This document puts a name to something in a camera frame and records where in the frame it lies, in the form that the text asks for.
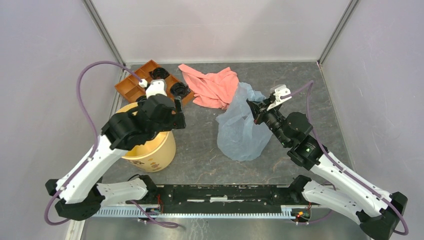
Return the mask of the light blue plastic trash bag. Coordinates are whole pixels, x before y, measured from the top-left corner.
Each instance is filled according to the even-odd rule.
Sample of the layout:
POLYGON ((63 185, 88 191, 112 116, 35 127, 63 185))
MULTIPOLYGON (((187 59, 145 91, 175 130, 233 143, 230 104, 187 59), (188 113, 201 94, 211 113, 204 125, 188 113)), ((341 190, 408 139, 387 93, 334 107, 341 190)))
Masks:
POLYGON ((261 102, 266 97, 240 82, 227 110, 216 117, 218 123, 217 146, 233 161, 252 161, 258 158, 271 139, 272 133, 265 123, 255 124, 249 101, 261 102))

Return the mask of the yellow trash bin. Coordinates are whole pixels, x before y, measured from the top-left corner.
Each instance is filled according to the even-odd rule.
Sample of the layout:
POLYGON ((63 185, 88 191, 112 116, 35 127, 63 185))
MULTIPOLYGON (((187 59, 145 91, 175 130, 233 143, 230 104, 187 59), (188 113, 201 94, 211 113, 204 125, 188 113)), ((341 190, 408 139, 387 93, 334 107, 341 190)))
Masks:
POLYGON ((144 145, 137 145, 122 158, 147 173, 166 168, 176 155, 176 141, 171 131, 160 132, 144 145))

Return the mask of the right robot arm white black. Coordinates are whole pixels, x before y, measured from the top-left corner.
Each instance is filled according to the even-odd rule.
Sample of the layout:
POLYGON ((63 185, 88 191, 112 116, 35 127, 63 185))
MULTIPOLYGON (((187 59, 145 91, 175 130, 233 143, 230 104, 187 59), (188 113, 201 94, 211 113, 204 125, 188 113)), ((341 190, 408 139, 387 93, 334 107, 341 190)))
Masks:
POLYGON ((306 114, 292 112, 283 116, 271 101, 247 101, 257 125, 265 124, 298 166, 326 179, 336 189, 328 189, 309 177, 299 175, 289 189, 295 204, 316 203, 351 219, 374 240, 388 240, 399 223, 408 198, 401 192, 388 191, 370 183, 336 158, 310 135, 313 126, 306 114))

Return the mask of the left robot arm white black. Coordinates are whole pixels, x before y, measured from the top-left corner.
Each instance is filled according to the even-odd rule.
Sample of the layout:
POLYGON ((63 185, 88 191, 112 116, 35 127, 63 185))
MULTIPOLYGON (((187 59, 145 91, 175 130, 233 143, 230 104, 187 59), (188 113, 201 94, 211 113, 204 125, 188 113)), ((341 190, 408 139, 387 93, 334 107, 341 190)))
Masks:
POLYGON ((155 94, 123 112, 115 113, 102 127, 94 145, 64 177, 45 183, 49 201, 44 219, 54 206, 59 217, 83 221, 102 207, 127 201, 153 203, 156 186, 141 176, 131 181, 104 184, 104 173, 134 147, 144 145, 158 134, 186 127, 181 97, 171 99, 155 94))

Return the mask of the black bag roll right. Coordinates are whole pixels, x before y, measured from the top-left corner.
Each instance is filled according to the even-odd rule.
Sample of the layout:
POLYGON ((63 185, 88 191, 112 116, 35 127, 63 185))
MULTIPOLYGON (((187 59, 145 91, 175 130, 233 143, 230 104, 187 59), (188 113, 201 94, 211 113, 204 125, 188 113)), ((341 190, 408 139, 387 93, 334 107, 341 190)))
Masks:
POLYGON ((181 99, 184 99, 191 93, 189 86, 183 82, 176 82, 171 86, 169 91, 174 98, 181 99))

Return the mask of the black green bag roll left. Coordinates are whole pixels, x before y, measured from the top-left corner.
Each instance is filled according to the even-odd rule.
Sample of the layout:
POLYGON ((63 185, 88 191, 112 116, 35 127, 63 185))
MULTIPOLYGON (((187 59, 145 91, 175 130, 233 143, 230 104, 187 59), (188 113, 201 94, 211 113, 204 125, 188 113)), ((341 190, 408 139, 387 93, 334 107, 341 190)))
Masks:
POLYGON ((136 99, 136 102, 137 102, 137 103, 138 103, 138 102, 144 102, 146 99, 147 99, 147 97, 146 97, 145 95, 142 95, 142 96, 140 96, 140 97, 138 97, 138 98, 136 99))

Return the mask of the pink cloth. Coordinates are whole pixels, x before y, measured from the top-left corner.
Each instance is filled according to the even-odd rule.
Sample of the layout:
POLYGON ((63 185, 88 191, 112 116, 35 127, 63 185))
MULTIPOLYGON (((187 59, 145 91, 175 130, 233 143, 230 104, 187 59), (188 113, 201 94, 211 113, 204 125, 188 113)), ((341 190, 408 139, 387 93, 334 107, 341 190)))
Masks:
POLYGON ((194 92, 193 102, 201 107, 226 110, 239 85, 236 72, 227 67, 218 73, 202 73, 181 64, 178 66, 188 88, 194 92))

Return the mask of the black bag roll top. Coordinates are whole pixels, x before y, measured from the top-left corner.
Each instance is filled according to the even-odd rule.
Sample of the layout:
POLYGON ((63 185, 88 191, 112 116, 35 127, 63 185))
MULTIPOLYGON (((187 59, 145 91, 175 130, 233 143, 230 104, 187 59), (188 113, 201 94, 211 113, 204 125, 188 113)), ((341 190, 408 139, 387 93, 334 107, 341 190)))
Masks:
POLYGON ((151 78, 151 83, 157 81, 162 81, 165 83, 166 78, 170 76, 170 73, 163 67, 156 67, 155 69, 149 72, 149 75, 151 78))

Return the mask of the orange compartment tray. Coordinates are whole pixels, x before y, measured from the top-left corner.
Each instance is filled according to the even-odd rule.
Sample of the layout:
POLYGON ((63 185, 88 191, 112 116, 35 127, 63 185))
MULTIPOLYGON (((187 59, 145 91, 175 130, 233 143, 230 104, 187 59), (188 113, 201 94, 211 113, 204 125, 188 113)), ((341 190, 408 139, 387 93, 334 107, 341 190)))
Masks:
MULTIPOLYGON (((151 77, 149 72, 155 68, 162 67, 157 64, 155 61, 150 60, 144 65, 142 65, 139 69, 137 69, 134 73, 141 79, 146 79, 148 83, 151 82, 151 77)), ((174 97, 170 93, 170 88, 173 84, 181 82, 179 81, 173 74, 170 73, 170 76, 166 78, 166 93, 167 96, 171 99, 174 97)), ((120 81, 115 85, 115 89, 117 92, 129 103, 136 102, 136 99, 140 96, 144 96, 146 94, 145 88, 139 86, 139 80, 133 75, 127 76, 125 79, 120 81)), ((182 99, 183 105, 188 104, 194 99, 194 92, 191 90, 191 93, 182 99)))

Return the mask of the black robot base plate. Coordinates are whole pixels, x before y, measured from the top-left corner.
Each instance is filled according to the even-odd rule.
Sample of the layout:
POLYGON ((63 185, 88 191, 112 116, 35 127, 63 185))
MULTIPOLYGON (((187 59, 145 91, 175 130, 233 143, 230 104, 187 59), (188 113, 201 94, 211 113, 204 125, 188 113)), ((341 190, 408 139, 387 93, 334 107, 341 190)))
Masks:
POLYGON ((283 185, 158 185, 136 201, 163 214, 271 214, 282 206, 305 207, 300 193, 283 185))

